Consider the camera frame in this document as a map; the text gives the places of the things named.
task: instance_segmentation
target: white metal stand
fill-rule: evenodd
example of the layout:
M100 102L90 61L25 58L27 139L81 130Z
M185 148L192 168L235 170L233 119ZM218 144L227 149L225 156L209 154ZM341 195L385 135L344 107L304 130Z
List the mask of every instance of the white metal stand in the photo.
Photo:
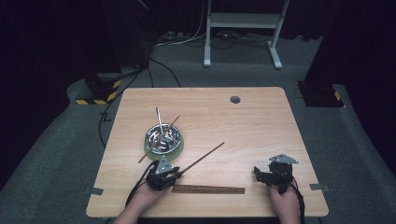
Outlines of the white metal stand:
M274 61L276 69L282 69L282 63L276 52L276 42L279 38L280 29L285 19L290 0L284 0L280 14L253 14L253 13L212 13L212 0L207 4L206 42L204 67L210 67L210 29L212 27L235 27L235 28L267 28L275 29L272 41L267 45Z

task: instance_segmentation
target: human hand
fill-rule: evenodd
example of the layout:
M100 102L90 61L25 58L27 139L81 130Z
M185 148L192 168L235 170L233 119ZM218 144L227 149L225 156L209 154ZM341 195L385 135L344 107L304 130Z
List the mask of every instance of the human hand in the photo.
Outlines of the human hand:
M280 223L298 224L300 205L295 189L291 186L288 186L283 194L279 194L278 190L278 186L272 186L270 188L270 198Z
M146 182L143 182L134 193L134 197L113 223L137 223L140 215L154 205L168 190L169 189L163 189L162 191L154 190Z
M137 206L140 210L145 211L154 205L168 189L161 191L152 189L146 182L144 182L134 193L134 197L129 202Z

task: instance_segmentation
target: metal bowl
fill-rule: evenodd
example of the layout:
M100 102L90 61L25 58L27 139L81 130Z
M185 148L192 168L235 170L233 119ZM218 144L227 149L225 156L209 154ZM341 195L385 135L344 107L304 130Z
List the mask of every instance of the metal bowl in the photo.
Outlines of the metal bowl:
M153 153L166 154L175 150L177 146L180 144L181 135L178 128L175 126L171 126L168 123L163 123L163 131L165 132L168 128L169 130L163 136L161 142L158 142L156 146L151 150ZM155 142L159 140L160 136L161 136L161 129L159 124L150 128L146 133L146 137L145 137L146 149L150 150L152 146L155 144Z

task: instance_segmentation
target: tabletop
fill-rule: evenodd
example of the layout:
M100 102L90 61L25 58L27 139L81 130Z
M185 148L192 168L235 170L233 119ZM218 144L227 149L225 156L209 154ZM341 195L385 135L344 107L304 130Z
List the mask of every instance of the tabletop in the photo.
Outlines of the tabletop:
M293 175L304 196L305 215L324 217L329 209L285 92L259 88L137 88L127 89L106 145L87 207L89 217L116 217L146 168L147 131L163 123L175 126L184 140L181 154L171 161L180 170L222 142L224 145L190 168L178 185L245 188L244 194L174 193L168 190L142 217L274 217L265 184L257 182L253 167L269 172L269 158L286 154L299 163Z

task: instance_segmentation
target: gray carpet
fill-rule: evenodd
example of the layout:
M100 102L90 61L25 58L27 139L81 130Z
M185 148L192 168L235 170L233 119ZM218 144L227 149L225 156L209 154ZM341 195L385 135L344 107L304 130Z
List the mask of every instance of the gray carpet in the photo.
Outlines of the gray carpet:
M265 42L234 43L214 40L212 66L203 68L204 49L187 45L156 47L151 58L168 66L182 87L267 87L285 90L306 149L324 192L330 214L323 223L395 223L396 181L364 132L344 86L344 108L306 107L296 85L304 80L320 40L279 39L277 51L284 68L275 70ZM202 43L191 43L200 46ZM129 88L177 87L172 74L150 62ZM122 80L126 88L133 77ZM0 223L105 223L85 210L103 153L98 124L106 105L76 105L84 85L80 80L67 91L71 104L37 139L14 175L0 192ZM108 109L114 119L120 98ZM105 142L112 120L102 123ZM141 220L157 223L263 223L253 219ZM309 217L306 223L320 223Z

